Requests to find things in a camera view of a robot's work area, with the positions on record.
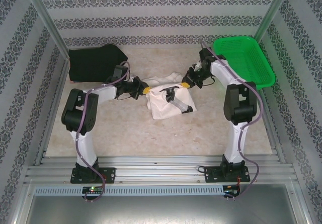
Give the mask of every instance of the green plastic basket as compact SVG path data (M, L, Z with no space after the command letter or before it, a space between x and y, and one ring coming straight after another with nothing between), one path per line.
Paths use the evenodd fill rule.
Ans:
M235 36L217 39L216 54L226 57L230 67L243 79L254 82L257 90L275 83L275 75L255 39Z

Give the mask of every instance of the marble floor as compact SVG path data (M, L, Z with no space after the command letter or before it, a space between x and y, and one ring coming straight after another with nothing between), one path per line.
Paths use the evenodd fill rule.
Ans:
M199 60L199 48L124 49L131 72L141 79L165 77L172 72L185 73ZM47 156L76 156L71 135L61 123L61 115L73 88L89 89L99 83L72 83L67 77ZM220 155L228 141L228 121L223 114L225 89L219 81L199 89L190 89L197 111L165 120L153 120L147 99L141 96L112 100L98 107L93 129L98 156L179 156ZM271 154L264 123L249 127L246 154Z

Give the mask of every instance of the patterned wallpaper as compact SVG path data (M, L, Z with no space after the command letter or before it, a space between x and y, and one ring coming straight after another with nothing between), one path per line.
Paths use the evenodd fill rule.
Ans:
M261 43L277 78L265 97L313 223L322 223L321 11L321 0L284 0Z
M65 59L29 0L0 0L0 223L33 165Z
M254 35L272 0L43 0L70 48L195 47Z

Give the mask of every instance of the black cloth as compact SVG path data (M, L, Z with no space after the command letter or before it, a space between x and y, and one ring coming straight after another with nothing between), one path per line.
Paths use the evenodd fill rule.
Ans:
M114 44L100 48L69 51L69 78L74 82L105 82L116 65L128 58Z

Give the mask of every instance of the enclosure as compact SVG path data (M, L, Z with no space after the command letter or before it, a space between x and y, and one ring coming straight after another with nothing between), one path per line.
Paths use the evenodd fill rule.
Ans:
M322 222L321 0L0 3L0 223ZM101 83L71 82L68 51L115 44L146 79L185 74L200 40L241 35L259 43L276 76L259 90L263 119L247 133L245 154L260 166L250 190L226 202L212 196L223 183L197 170L218 166L229 141L226 88L216 80L189 90L197 111L164 120L152 118L145 96L100 104L93 144L115 182L84 203L90 185L70 184L76 150L61 116L71 89ZM252 179L256 166L246 165Z

